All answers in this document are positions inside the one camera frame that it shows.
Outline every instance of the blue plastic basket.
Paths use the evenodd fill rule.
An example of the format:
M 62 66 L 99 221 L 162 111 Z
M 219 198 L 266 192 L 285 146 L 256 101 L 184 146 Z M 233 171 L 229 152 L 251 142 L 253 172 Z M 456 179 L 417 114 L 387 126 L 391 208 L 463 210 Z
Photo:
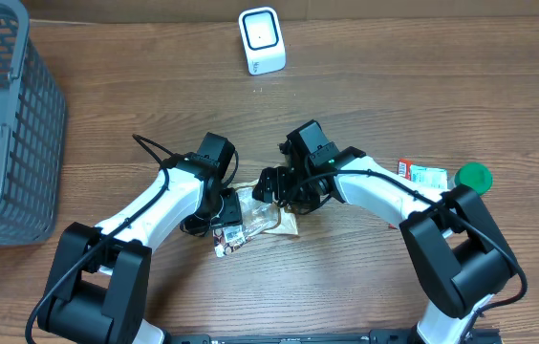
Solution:
M 31 40 L 16 0 L 0 0 L 0 245 L 54 230 L 66 102 Z

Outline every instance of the bottle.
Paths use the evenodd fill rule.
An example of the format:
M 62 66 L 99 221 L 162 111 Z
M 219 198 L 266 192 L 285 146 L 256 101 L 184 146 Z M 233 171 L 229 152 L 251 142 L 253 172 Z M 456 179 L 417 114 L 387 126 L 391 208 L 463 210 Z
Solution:
M 465 184 L 474 189 L 478 195 L 484 195 L 492 186 L 492 174 L 490 170 L 478 162 L 470 162 L 450 178 L 448 188 Z

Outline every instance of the green bottle cap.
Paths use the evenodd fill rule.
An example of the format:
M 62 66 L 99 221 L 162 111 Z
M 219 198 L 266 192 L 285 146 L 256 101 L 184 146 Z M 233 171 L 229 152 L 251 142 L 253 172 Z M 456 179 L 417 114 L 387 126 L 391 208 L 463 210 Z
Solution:
M 454 184 L 465 184 L 476 190 L 478 195 L 484 195 L 492 186 L 492 174 L 490 170 L 477 162 L 470 162 L 461 167 L 454 177 Z

